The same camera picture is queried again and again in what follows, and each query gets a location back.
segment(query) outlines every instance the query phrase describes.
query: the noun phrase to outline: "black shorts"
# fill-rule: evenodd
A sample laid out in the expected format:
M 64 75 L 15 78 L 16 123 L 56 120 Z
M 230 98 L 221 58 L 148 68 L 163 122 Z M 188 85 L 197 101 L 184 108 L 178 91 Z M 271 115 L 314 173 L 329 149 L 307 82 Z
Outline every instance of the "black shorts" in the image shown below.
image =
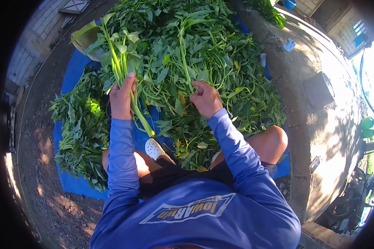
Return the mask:
M 274 166 L 267 162 L 261 163 L 264 167 Z M 213 169 L 205 172 L 188 171 L 163 158 L 158 159 L 157 164 L 162 166 L 162 168 L 155 170 L 154 172 L 145 175 L 140 179 L 139 198 L 141 200 L 148 200 L 161 191 L 164 191 L 169 187 L 191 178 L 209 178 L 224 183 L 234 190 L 233 174 L 231 173 L 225 160 L 223 160 Z

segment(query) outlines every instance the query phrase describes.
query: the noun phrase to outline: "blue long-sleeve shirt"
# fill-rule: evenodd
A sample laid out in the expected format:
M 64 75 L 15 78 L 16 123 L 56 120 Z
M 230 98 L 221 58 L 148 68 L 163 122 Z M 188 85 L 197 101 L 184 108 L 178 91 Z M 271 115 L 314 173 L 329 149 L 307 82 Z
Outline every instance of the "blue long-sleeve shirt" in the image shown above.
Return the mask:
M 133 122 L 112 120 L 109 194 L 90 248 L 296 247 L 299 219 L 227 111 L 216 112 L 208 125 L 234 176 L 236 192 L 210 179 L 190 179 L 139 203 Z

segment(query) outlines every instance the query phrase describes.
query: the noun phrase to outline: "blue container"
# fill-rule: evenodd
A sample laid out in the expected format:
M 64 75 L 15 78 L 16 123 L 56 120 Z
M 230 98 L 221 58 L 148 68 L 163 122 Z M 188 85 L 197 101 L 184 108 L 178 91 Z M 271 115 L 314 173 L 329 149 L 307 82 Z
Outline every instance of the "blue container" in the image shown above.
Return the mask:
M 284 2 L 284 6 L 289 9 L 289 10 L 292 10 L 293 8 L 295 8 L 296 6 L 296 2 L 295 0 L 285 0 Z

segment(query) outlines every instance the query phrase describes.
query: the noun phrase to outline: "motorcycle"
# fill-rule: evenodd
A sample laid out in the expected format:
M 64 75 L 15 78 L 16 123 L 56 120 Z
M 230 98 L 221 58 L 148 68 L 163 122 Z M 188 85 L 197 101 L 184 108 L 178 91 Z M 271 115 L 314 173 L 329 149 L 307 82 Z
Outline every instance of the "motorcycle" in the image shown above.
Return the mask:
M 371 207 L 365 203 L 370 190 L 374 191 L 374 175 L 367 175 L 356 167 L 342 196 L 337 197 L 325 211 L 331 223 L 330 229 L 336 233 L 352 233 L 360 223 L 364 208 Z

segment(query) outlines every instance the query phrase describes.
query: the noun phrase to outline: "white shoe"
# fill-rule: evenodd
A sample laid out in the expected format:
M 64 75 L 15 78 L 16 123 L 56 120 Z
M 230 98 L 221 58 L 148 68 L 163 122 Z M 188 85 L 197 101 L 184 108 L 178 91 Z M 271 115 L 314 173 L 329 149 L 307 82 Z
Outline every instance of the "white shoe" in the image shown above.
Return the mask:
M 149 138 L 147 142 L 145 142 L 145 153 L 147 153 L 147 155 L 152 157 L 154 160 L 157 160 L 160 156 L 166 156 L 170 159 L 170 157 L 165 153 L 159 143 L 157 143 L 153 138 Z

